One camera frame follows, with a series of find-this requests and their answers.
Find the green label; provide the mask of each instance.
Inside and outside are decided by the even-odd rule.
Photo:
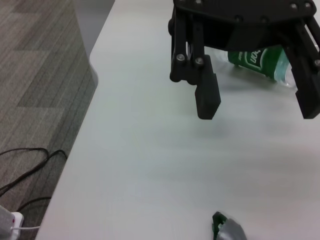
[[[282,52],[281,46],[273,46],[252,52],[228,52],[230,63],[251,69],[274,79],[276,66]]]

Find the power strip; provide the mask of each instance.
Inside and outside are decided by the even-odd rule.
[[[20,228],[24,216],[20,212],[10,212],[0,205],[0,240],[17,240],[20,237]]]

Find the bolt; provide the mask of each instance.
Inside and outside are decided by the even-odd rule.
[[[314,64],[317,66],[317,67],[320,67],[320,59],[317,59],[314,61]]]
[[[179,62],[183,62],[186,58],[185,58],[185,55],[183,54],[178,54],[176,56],[176,59],[179,61]]]
[[[293,10],[298,10],[298,5],[295,3],[291,3],[290,8],[292,8]]]
[[[202,59],[202,57],[197,57],[194,62],[197,64],[197,65],[200,65],[202,66],[203,64],[205,64],[204,60]]]

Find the cable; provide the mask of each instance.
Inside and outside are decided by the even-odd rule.
[[[40,226],[34,226],[34,227],[11,227],[11,230],[35,230],[39,229]]]
[[[9,153],[9,152],[13,152],[13,151],[41,151],[44,152],[46,155],[46,158],[44,160],[42,160],[40,163],[38,163],[35,167],[33,167],[31,170],[25,172],[24,174],[22,174],[21,176],[19,176],[16,180],[8,183],[7,185],[0,187],[0,198],[7,192],[9,191],[11,188],[13,188],[15,185],[17,185],[18,183],[20,183],[22,180],[24,180],[25,178],[27,178],[28,176],[36,173],[37,171],[39,171],[40,169],[42,169],[50,160],[50,158],[52,158],[53,156],[57,155],[58,153],[62,153],[65,158],[68,158],[68,155],[66,154],[65,151],[59,149],[54,151],[52,154],[49,153],[49,151],[43,147],[21,147],[21,148],[14,148],[14,149],[10,149],[4,152],[0,153],[0,156]]]
[[[38,202],[38,201],[42,201],[42,200],[50,200],[50,199],[51,199],[50,196],[38,197],[36,199],[27,201],[25,204],[21,205],[16,211],[20,212],[22,209],[24,209],[26,206],[28,206],[28,205],[30,205],[32,203],[35,203],[35,202]]]

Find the floor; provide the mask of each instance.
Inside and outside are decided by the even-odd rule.
[[[95,91],[71,0],[0,0],[0,152],[44,147],[70,152]],[[0,187],[44,158],[42,153],[0,156]],[[56,156],[0,198],[14,212],[51,196],[65,165]],[[24,227],[41,224],[49,201],[22,211]],[[37,231],[23,232],[22,240]]]

